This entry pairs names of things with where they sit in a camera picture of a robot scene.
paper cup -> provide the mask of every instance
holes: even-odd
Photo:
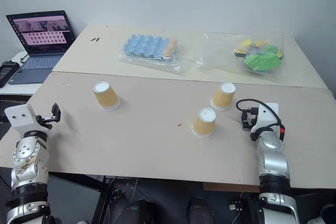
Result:
[[[92,90],[101,109],[115,110],[119,106],[120,99],[107,81],[96,82],[92,86]]]
[[[211,106],[217,110],[227,110],[232,102],[235,94],[236,86],[230,82],[223,82],[219,85],[219,89],[211,98]]]
[[[196,120],[191,125],[191,130],[198,137],[208,137],[215,129],[215,120],[215,111],[211,108],[203,108],[199,111]]]

laptop keyboard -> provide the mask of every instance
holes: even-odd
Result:
[[[62,56],[29,57],[21,69],[54,68]]]

white wall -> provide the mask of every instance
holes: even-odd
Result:
[[[64,9],[76,34],[86,24],[295,36],[336,94],[336,0],[1,0],[0,60],[22,47],[6,14]]]

person's shoe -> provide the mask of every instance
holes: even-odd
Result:
[[[202,198],[193,198],[187,209],[188,224],[214,224],[214,214]]]

floor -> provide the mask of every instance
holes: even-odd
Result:
[[[13,103],[0,103],[1,114],[6,106]],[[0,124],[0,139],[8,130],[9,124]],[[10,185],[11,169],[0,167],[0,175]],[[202,183],[183,182],[175,180],[158,180],[139,178],[118,178],[114,182],[116,189],[123,192],[123,197],[110,204],[110,221],[106,214],[105,223],[114,224],[121,210],[131,201],[144,198],[156,203],[159,208],[159,220],[162,224],[187,224],[186,207],[188,201],[195,196],[202,197],[211,206],[215,222],[230,224],[236,216],[236,212],[228,209],[232,199],[238,199],[240,192],[204,191]],[[321,206],[328,203],[336,203],[335,190],[298,190],[296,197],[301,223],[319,215]],[[76,224],[80,220],[91,223],[93,213],[98,201],[99,193],[95,190],[84,188],[61,180],[49,177],[48,201],[52,215],[63,224]],[[6,223],[8,208],[5,203],[9,200],[10,193],[0,183],[0,223]],[[243,193],[242,198],[249,201],[251,212],[257,207],[256,195]],[[235,223],[241,223],[240,217]]]

